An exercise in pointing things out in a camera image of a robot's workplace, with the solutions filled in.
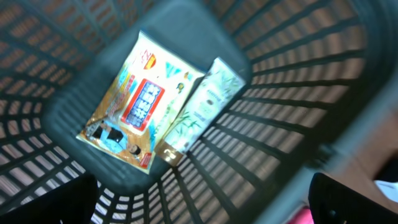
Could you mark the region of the yellow snack bag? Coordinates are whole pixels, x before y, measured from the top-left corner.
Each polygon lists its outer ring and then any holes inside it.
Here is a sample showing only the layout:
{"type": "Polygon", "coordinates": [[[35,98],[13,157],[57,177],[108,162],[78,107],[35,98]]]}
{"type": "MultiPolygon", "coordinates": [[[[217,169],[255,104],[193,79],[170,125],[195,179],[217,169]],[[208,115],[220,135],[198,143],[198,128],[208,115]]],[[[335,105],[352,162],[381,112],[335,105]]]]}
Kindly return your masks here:
{"type": "Polygon", "coordinates": [[[155,149],[205,71],[144,31],[77,139],[145,174],[155,149]]]}

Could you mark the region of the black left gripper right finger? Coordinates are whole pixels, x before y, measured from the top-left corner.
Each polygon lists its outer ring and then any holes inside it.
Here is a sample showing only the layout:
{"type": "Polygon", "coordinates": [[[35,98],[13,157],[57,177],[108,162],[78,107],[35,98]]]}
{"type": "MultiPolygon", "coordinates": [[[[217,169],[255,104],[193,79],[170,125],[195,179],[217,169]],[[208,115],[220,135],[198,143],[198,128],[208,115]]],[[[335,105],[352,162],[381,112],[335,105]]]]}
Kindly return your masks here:
{"type": "Polygon", "coordinates": [[[396,213],[320,172],[308,202],[315,224],[397,224],[396,213]]]}

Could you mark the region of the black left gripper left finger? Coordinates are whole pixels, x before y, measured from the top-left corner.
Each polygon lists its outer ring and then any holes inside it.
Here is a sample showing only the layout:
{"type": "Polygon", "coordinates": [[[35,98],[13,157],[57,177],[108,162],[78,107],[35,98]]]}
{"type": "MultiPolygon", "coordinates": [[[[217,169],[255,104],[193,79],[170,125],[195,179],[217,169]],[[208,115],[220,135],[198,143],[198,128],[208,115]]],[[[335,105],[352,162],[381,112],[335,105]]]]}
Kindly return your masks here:
{"type": "Polygon", "coordinates": [[[1,224],[89,223],[99,189],[92,174],[83,174],[66,184],[1,215],[1,224]]]}

